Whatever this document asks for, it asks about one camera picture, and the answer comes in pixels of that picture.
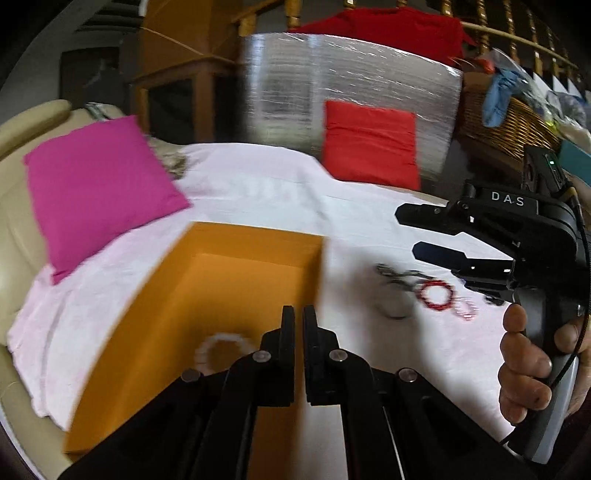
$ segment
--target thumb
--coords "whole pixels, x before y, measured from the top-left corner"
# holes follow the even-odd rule
[[[564,353],[572,353],[579,338],[579,332],[583,326],[583,318],[580,317],[559,328],[554,334],[556,347]],[[591,333],[587,326],[585,338],[579,350],[579,370],[574,382],[573,395],[570,399],[568,415],[577,411],[583,404],[587,392],[591,387]]]
[[[561,352],[572,353],[579,338],[579,333],[583,327],[583,318],[579,317],[572,322],[563,325],[554,334],[554,343]],[[581,344],[579,352],[587,350],[591,346],[591,332],[587,329],[585,338]]]

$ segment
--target orange box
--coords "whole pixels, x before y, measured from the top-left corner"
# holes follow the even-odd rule
[[[114,432],[195,366],[196,349],[212,335],[238,334],[257,348],[263,333],[280,327],[283,305],[296,311],[301,370],[300,316],[316,300],[322,246],[322,237],[303,233],[194,223],[114,330],[88,379],[64,451],[78,458]],[[212,352],[210,366],[221,371],[242,355],[235,347]],[[296,371],[296,399],[302,378]],[[259,408],[249,478],[289,478],[298,411],[297,404]]]

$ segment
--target human hand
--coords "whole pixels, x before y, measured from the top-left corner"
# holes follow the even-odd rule
[[[548,355],[535,346],[521,332],[525,330],[527,314],[521,305],[513,304],[505,312],[503,327],[506,334],[501,340],[501,353],[505,363],[499,369],[501,414],[511,423],[525,419],[527,409],[543,410],[552,398],[552,392],[537,378],[546,378],[552,370]],[[572,353],[577,342],[583,318],[563,325],[554,334],[556,347],[564,353]],[[591,334],[579,350],[579,370],[574,383],[568,415],[583,404],[591,387]]]

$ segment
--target pink pillow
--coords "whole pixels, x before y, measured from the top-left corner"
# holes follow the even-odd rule
[[[119,235],[190,205],[132,116],[52,138],[24,162],[54,284]]]

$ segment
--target cable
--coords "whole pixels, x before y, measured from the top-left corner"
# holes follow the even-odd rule
[[[587,269],[589,270],[589,295],[587,297],[587,305],[585,305],[585,311],[583,314],[583,324],[581,326],[581,331],[579,332],[579,337],[577,338],[577,343],[574,346],[573,353],[570,354],[570,357],[567,360],[567,362],[564,364],[564,367],[558,373],[558,375],[556,376],[554,381],[550,384],[550,390],[552,391],[553,394],[554,394],[554,390],[556,389],[556,386],[558,386],[560,381],[566,375],[566,372],[573,365],[574,359],[577,357],[579,350],[581,349],[581,346],[583,345],[585,334],[587,333],[587,323],[589,322],[589,312],[591,310],[591,262],[590,262],[590,255],[589,255],[589,241],[587,240],[587,234],[585,232],[583,209],[581,207],[581,203],[579,201],[578,195],[576,194],[576,191],[574,191],[574,194],[571,196],[570,200],[573,202],[572,208],[573,208],[574,216],[577,221],[577,227],[581,233],[581,240],[583,241],[583,249],[585,252],[585,262],[587,264]],[[500,441],[500,444],[504,445],[507,442],[509,442],[511,440],[514,432],[515,431],[511,432],[504,439],[502,439]]]

